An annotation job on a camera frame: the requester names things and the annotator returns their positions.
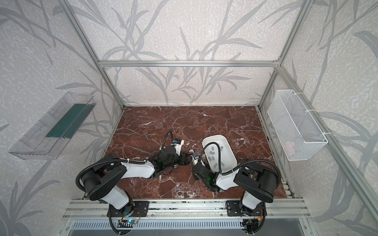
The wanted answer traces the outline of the clear acrylic wall shelf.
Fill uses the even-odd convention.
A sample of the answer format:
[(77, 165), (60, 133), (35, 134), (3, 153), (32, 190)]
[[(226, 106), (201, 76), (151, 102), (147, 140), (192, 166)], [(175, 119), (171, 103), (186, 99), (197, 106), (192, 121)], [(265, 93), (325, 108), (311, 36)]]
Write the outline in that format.
[(96, 106), (94, 97), (67, 92), (12, 148), (22, 160), (55, 160)]

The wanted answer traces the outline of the aluminium front rail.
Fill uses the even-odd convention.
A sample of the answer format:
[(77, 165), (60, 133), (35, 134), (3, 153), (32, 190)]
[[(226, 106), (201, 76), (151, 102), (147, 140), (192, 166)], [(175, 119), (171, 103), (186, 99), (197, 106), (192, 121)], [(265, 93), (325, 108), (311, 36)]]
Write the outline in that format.
[[(227, 199), (149, 199), (149, 205), (136, 210), (130, 217), (136, 219), (226, 219), (244, 218), (236, 215), (239, 200), (228, 203)], [(90, 200), (72, 200), (62, 219), (107, 219), (108, 204)], [(303, 199), (275, 199), (266, 204), (267, 218), (310, 218)]]

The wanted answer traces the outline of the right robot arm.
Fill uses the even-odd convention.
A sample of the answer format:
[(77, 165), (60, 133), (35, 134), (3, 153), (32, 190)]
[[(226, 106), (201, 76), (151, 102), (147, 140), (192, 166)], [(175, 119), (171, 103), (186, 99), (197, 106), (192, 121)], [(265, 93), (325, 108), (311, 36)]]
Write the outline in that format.
[(272, 203), (281, 182), (281, 172), (264, 159), (245, 161), (225, 173), (214, 173), (198, 163), (192, 173), (211, 192), (223, 192), (233, 187), (244, 189), (241, 206), (255, 209), (260, 203)]

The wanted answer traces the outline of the green circuit board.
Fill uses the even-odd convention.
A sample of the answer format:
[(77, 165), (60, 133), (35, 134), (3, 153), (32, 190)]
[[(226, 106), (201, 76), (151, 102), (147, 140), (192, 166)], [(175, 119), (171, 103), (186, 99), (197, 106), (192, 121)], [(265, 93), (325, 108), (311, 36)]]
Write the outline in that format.
[(119, 227), (123, 228), (132, 228), (133, 225), (136, 225), (139, 220), (136, 219), (128, 219), (128, 220), (120, 220)]

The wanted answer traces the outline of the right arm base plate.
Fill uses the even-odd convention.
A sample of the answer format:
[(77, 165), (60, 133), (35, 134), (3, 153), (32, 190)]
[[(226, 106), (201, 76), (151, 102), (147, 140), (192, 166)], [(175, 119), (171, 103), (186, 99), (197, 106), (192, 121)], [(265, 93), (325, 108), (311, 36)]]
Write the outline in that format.
[(256, 208), (249, 208), (241, 203), (241, 201), (226, 201), (225, 208), (227, 216), (251, 216), (261, 217), (266, 216), (265, 203), (260, 202)]

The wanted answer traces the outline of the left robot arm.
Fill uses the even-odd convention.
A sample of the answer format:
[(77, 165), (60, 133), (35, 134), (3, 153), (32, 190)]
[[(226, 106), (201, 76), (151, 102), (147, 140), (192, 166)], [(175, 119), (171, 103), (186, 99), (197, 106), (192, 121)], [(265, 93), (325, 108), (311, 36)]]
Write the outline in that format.
[(143, 161), (123, 159), (111, 153), (80, 171), (75, 184), (87, 193), (91, 201), (106, 202), (121, 210), (132, 201), (128, 194), (117, 186), (120, 180), (154, 179), (163, 175), (167, 168), (189, 165), (191, 159), (190, 154), (179, 153), (174, 146), (163, 148)]

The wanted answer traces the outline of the white plastic tray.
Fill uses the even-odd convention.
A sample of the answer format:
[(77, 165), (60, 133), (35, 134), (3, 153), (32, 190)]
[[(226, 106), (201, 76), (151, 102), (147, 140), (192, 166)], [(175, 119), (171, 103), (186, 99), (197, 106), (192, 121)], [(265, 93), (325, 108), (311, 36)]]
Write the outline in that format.
[[(202, 145), (203, 147), (205, 147), (207, 144), (212, 143), (212, 142), (217, 143), (217, 145), (211, 144), (204, 151), (211, 171), (214, 173), (217, 173), (219, 172), (219, 167), (220, 167), (222, 172), (224, 173), (236, 167), (237, 159), (226, 137), (222, 135), (214, 135), (214, 136), (206, 137), (202, 141)], [(215, 152), (215, 154), (211, 155), (209, 153), (210, 151)]]

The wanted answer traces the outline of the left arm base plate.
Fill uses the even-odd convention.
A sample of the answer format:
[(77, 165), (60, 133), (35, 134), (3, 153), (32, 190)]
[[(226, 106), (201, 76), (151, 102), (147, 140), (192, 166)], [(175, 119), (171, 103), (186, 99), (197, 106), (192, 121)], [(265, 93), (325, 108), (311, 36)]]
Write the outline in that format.
[(149, 210), (149, 201), (131, 201), (121, 209), (109, 205), (107, 217), (146, 217)]

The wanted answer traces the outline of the pink object in basket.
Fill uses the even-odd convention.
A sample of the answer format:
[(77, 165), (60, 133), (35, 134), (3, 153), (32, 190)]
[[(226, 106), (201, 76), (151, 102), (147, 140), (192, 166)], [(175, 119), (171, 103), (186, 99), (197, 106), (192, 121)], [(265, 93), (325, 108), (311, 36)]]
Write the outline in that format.
[(283, 146), (283, 149), (284, 149), (287, 156), (293, 156), (296, 152), (295, 143), (292, 142), (292, 141), (286, 141), (284, 146)]

